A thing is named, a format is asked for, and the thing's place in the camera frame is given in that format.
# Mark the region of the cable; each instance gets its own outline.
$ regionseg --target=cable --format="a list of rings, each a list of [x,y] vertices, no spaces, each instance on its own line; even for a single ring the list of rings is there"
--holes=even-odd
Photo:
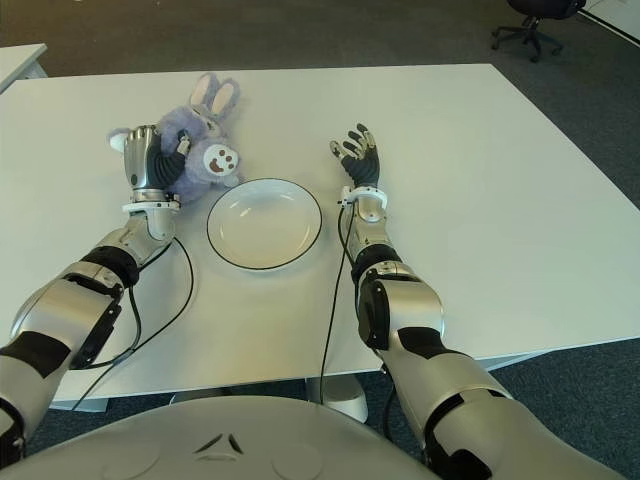
[[[71,411],[74,412],[76,408],[78,408],[78,405],[80,405],[82,403],[82,401],[87,398],[87,395],[89,395],[89,393],[91,393],[91,391],[95,388],[95,386],[98,384],[98,382],[100,382],[100,380],[102,380],[107,373],[109,373],[111,370],[113,370],[114,368],[116,368],[118,364],[117,363],[112,363],[111,366],[109,368],[107,368],[104,372],[102,372],[100,374],[100,376],[98,378],[96,378],[94,380],[94,382],[89,386],[89,388],[87,388],[85,390],[85,392],[82,394],[82,396],[78,399],[78,401],[76,403],[73,404],[73,407],[71,407]]]
[[[193,287],[194,287],[194,284],[195,284],[195,277],[194,277],[194,274],[193,274],[193,264],[191,263],[191,258],[189,257],[189,253],[187,252],[187,249],[182,244],[182,242],[178,239],[178,237],[174,237],[174,240],[178,243],[178,245],[180,245],[180,248],[182,248],[182,251],[184,252],[185,258],[187,259],[187,264],[189,266],[189,293],[187,295],[187,299],[185,300],[185,302],[182,305],[182,307],[180,307],[180,310],[178,310],[178,313],[176,313],[171,318],[171,320],[169,320],[167,323],[165,323],[161,328],[156,330],[153,333],[153,335],[151,335],[144,342],[142,342],[141,344],[138,345],[138,342],[140,341],[140,336],[142,335],[142,322],[140,320],[140,312],[138,311],[138,305],[136,304],[135,296],[133,294],[133,289],[129,288],[129,300],[131,301],[131,308],[133,310],[133,315],[134,315],[134,318],[136,320],[136,327],[138,328],[138,330],[136,332],[136,338],[135,338],[134,342],[132,342],[132,344],[131,344],[132,346],[131,347],[129,347],[124,352],[122,352],[120,355],[117,355],[113,360],[110,360],[108,362],[102,362],[101,364],[90,365],[89,367],[87,367],[87,369],[89,369],[89,368],[98,368],[98,366],[105,367],[105,366],[109,365],[109,368],[107,368],[104,372],[102,372],[100,374],[100,376],[96,380],[94,380],[94,382],[89,386],[89,388],[87,388],[87,390],[82,394],[82,396],[76,401],[76,403],[73,405],[73,407],[71,407],[71,411],[72,412],[75,411],[76,408],[78,408],[78,405],[80,405],[80,403],[82,403],[82,401],[87,397],[87,395],[89,395],[89,393],[91,393],[91,391],[95,388],[95,386],[111,370],[113,370],[120,363],[122,363],[124,360],[129,358],[131,355],[133,355],[135,352],[140,350],[147,343],[149,343],[151,340],[153,340],[155,337],[157,337],[161,332],[163,332],[165,329],[167,329],[173,322],[175,322],[178,319],[178,317],[180,317],[180,315],[182,315],[182,312],[184,312],[184,310],[189,305],[189,302],[191,301],[191,296],[193,295]],[[154,257],[151,261],[149,261],[148,263],[143,265],[140,268],[140,270],[142,271],[143,269],[148,267],[151,263],[155,262],[162,254],[164,254],[164,252],[166,252],[167,248],[168,248],[168,246],[165,247],[165,249],[162,252],[160,252],[160,254],[158,254],[156,257]]]
[[[353,217],[355,215],[355,205],[351,206],[351,221],[353,222]],[[349,259],[349,263],[353,266],[354,261],[351,258],[351,254],[349,253],[349,249],[347,248],[347,241],[342,236],[342,214],[344,213],[344,208],[340,209],[340,213],[338,214],[338,236],[340,237],[340,244],[342,245],[342,249],[347,253],[347,258]]]
[[[393,443],[393,437],[391,436],[391,428],[389,426],[389,413],[391,411],[391,403],[397,394],[396,386],[392,383],[391,391],[389,392],[387,401],[384,404],[384,410],[382,411],[382,432],[384,433],[385,438],[391,443]]]
[[[158,255],[156,255],[147,263],[145,263],[142,267],[140,267],[138,271],[142,272],[145,268],[147,268],[153,262],[158,260],[162,255],[165,254],[167,250],[169,250],[169,247],[171,247],[171,243],[169,243],[166,247],[164,247]],[[80,370],[95,370],[96,368],[107,367],[114,363],[119,363],[122,360],[129,357],[134,352],[135,348],[138,346],[138,342],[140,341],[140,337],[142,336],[142,321],[140,320],[140,312],[138,311],[138,305],[136,304],[136,299],[133,295],[133,286],[129,287],[128,290],[129,290],[129,303],[131,304],[131,310],[133,310],[133,318],[135,319],[135,322],[136,322],[136,336],[133,339],[133,342],[131,342],[131,345],[129,346],[129,348],[124,350],[122,353],[119,353],[118,355],[113,357],[111,360],[107,360],[100,363],[92,363],[91,365],[87,365],[86,367],[81,368]]]
[[[178,317],[180,315],[182,315],[182,312],[185,311],[185,309],[189,305],[189,302],[191,301],[191,296],[193,295],[193,286],[194,286],[194,283],[195,283],[194,275],[193,275],[193,264],[191,263],[191,257],[189,257],[189,253],[187,252],[187,249],[184,247],[182,242],[178,239],[178,237],[174,237],[174,240],[178,243],[178,245],[180,245],[180,248],[182,248],[182,251],[184,252],[184,256],[187,259],[187,264],[189,265],[189,293],[187,295],[187,299],[182,304],[182,307],[180,308],[180,310],[178,310],[178,313],[176,313],[173,316],[173,318],[171,320],[169,320],[167,323],[165,323],[162,327],[160,327],[158,330],[156,330],[156,332],[153,335],[151,335],[144,342],[142,342],[140,345],[138,345],[136,348],[134,348],[133,349],[134,352],[137,352],[138,350],[140,350],[147,343],[149,343],[151,340],[153,340],[158,335],[160,335],[164,330],[166,330],[173,322],[175,322],[178,319]]]
[[[164,255],[164,253],[169,250],[169,247],[171,246],[171,243],[169,245],[167,245],[166,247],[164,247],[160,253],[158,255],[156,255],[155,257],[153,257],[151,260],[149,260],[147,263],[145,263],[143,266],[140,267],[140,272],[143,271],[145,268],[151,266],[151,264],[153,262],[155,262],[157,259],[159,259],[162,255]]]
[[[338,214],[338,231],[340,231],[340,221],[342,220],[342,213],[344,207],[340,209]],[[353,225],[353,217],[355,215],[355,209],[351,210],[351,220],[349,220],[349,229],[347,230],[347,238],[351,235],[351,226]],[[333,329],[333,319],[336,314],[336,302],[338,301],[338,288],[340,288],[340,277],[342,276],[342,268],[344,267],[344,259],[347,256],[347,247],[344,241],[342,241],[342,235],[340,235],[340,243],[342,243],[342,257],[340,258],[340,268],[338,269],[338,277],[336,278],[336,286],[333,290],[333,304],[331,305],[331,319],[329,320],[329,330],[327,332],[327,341],[324,344],[324,353],[322,355],[322,367],[320,368],[320,405],[324,405],[324,368],[327,363],[327,352],[329,351],[329,340],[331,339],[331,330]]]
[[[591,10],[593,10],[595,7],[597,7],[598,5],[600,5],[602,2],[604,2],[604,0],[598,0],[596,3],[594,3],[593,5],[591,5],[589,8],[585,8],[583,9],[585,12],[590,12]]]

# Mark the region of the white table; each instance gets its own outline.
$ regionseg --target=white table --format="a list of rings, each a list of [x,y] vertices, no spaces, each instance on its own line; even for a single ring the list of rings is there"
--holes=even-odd
[[[47,50],[44,43],[0,48],[0,93],[24,78],[45,78],[47,74],[38,63],[38,57]]]
[[[195,299],[94,397],[318,375],[340,253],[336,200],[348,183],[328,142],[357,121],[379,144],[389,233],[440,294],[450,348],[502,362],[640,335],[640,212],[492,66],[225,74],[243,88],[228,127],[246,177],[309,189],[323,212],[319,240],[282,271],[240,271],[205,235],[218,193],[185,208],[178,235]],[[126,220],[130,192],[105,134],[157,121],[198,76],[35,80],[0,97],[0,341],[32,291]],[[149,270],[137,287],[145,336],[187,290],[178,249]],[[122,303],[105,358],[134,332]],[[357,336],[346,271],[332,339],[330,373],[378,368]],[[56,398],[78,398],[97,374],[70,373]]]

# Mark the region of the floor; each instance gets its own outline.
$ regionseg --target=floor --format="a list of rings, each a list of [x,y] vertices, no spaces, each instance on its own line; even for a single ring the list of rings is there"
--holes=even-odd
[[[519,42],[489,48],[495,26],[521,20],[503,0],[0,0],[0,46],[46,42],[50,76],[492,63],[640,207],[640,49],[581,16],[542,23],[566,49],[539,64]],[[640,479],[639,372],[640,341],[632,340],[556,352],[496,377],[565,441]],[[377,428],[388,381],[376,373],[361,381]],[[302,397],[302,388],[293,381],[234,393]],[[105,414],[51,411],[29,451],[167,401],[116,399]],[[397,405],[391,420],[399,445],[416,455]]]

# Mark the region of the purple plush toy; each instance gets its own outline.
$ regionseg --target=purple plush toy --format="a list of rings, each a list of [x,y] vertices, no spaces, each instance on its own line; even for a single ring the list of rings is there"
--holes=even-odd
[[[191,137],[191,150],[185,160],[185,171],[169,187],[189,203],[204,195],[212,184],[235,187],[240,183],[240,156],[229,146],[221,122],[229,115],[240,96],[240,87],[233,79],[218,81],[216,74],[204,74],[191,94],[189,105],[175,108],[157,124],[162,137],[162,153],[171,154],[178,144],[178,132],[186,130]],[[129,130],[114,130],[109,143],[119,151]]]

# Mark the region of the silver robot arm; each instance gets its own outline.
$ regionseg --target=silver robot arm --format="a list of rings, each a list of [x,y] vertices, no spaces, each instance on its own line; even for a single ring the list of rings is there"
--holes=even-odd
[[[561,441],[471,357],[443,345],[442,304],[393,248],[375,141],[363,125],[357,130],[330,148],[355,184],[343,191],[349,214],[340,231],[358,330],[393,378],[429,468],[443,479],[623,478]]]
[[[63,375],[95,360],[113,331],[124,290],[139,269],[174,237],[180,204],[169,187],[184,169],[185,132],[170,157],[154,126],[131,131],[124,161],[133,189],[129,220],[88,255],[36,291],[19,310],[11,342],[0,349],[0,467],[20,460]]]

